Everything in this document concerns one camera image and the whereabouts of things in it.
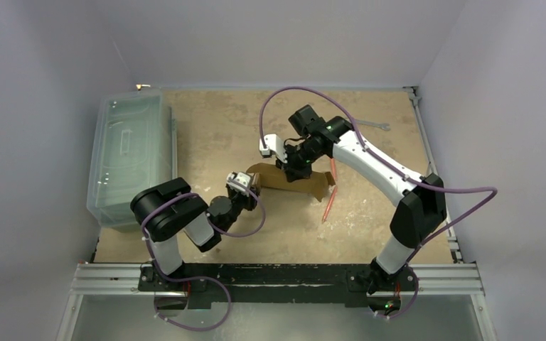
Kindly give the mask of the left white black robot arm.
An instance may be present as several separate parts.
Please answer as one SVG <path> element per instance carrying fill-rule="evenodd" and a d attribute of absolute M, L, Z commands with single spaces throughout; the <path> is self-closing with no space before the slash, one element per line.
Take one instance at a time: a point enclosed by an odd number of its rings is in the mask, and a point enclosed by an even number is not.
<path fill-rule="evenodd" d="M 175 178 L 141 191 L 130 202 L 150 257 L 158 268 L 156 282 L 165 290 L 176 290 L 183 283 L 184 262 L 177 234 L 185 233 L 201 252 L 217 246 L 223 235 L 251 235 L 249 232 L 230 233 L 229 230 L 242 212 L 252 211 L 260 205 L 259 176 L 231 172 L 225 188 L 227 195 L 206 202 L 183 178 Z"/>

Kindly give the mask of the brown cardboard box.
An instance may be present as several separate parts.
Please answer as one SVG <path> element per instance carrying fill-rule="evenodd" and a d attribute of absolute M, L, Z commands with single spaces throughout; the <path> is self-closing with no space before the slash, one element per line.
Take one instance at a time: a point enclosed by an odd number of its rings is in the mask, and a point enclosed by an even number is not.
<path fill-rule="evenodd" d="M 329 188 L 336 185 L 331 172 L 321 173 L 314 171 L 309 178 L 292 182 L 287 180 L 285 173 L 281 169 L 268 163 L 256 163 L 250 166 L 246 172 L 258 174 L 260 185 L 263 188 L 309 194 L 319 202 L 327 196 Z"/>

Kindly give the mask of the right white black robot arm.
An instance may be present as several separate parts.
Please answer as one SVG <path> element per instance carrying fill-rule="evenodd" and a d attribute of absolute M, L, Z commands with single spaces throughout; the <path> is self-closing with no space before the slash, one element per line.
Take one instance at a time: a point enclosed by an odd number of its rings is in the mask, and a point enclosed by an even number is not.
<path fill-rule="evenodd" d="M 411 255 L 446 219 L 443 180 L 405 168 L 366 141 L 343 117 L 326 121 L 306 105 L 288 120 L 298 135 L 293 144 L 276 134 L 264 135 L 259 143 L 261 155 L 275 156 L 276 166 L 287 181 L 309 178 L 313 163 L 328 156 L 359 173 L 395 206 L 390 238 L 370 263 L 370 273 L 365 277 L 368 293 L 394 289 Z"/>

